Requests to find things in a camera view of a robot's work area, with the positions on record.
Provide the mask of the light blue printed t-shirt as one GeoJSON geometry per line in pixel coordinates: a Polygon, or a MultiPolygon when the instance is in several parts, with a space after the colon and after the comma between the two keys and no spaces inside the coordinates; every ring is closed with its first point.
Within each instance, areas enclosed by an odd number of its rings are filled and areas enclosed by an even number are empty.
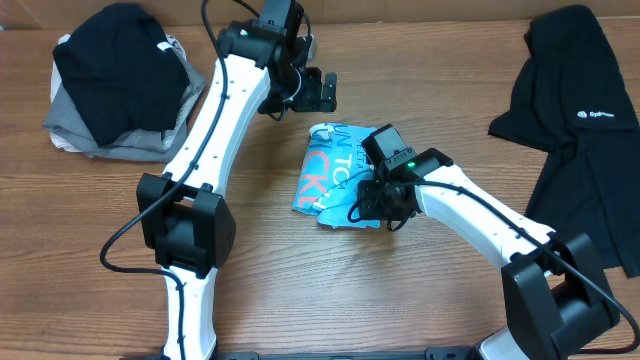
{"type": "Polygon", "coordinates": [[[351,223],[347,219],[357,200],[357,185],[374,178],[362,147],[362,141],[374,131],[373,127],[338,123],[312,126],[292,209],[333,229],[378,228],[378,220],[351,223]]]}

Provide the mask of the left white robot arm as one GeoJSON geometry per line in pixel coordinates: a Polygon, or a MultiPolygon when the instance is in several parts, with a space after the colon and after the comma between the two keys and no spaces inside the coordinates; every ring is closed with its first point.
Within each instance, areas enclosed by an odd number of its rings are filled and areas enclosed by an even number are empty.
{"type": "Polygon", "coordinates": [[[298,33],[307,18],[296,1],[270,0],[257,17],[224,28],[215,38],[210,88],[185,143],[161,175],[140,179],[144,240],[168,295],[163,359],[214,355],[215,279],[236,234],[225,194],[253,117],[337,107],[336,74],[308,64],[315,40],[298,33]]]}

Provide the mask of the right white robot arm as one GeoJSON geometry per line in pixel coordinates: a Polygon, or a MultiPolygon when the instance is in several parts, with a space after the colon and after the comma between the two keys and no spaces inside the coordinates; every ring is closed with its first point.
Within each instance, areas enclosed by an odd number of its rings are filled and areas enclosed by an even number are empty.
{"type": "Polygon", "coordinates": [[[586,234],[518,214],[440,151],[417,153],[392,125],[368,135],[362,147],[374,177],[359,184],[351,221],[402,225],[422,213],[456,232],[501,274],[507,324],[463,357],[567,359],[619,323],[586,234]]]}

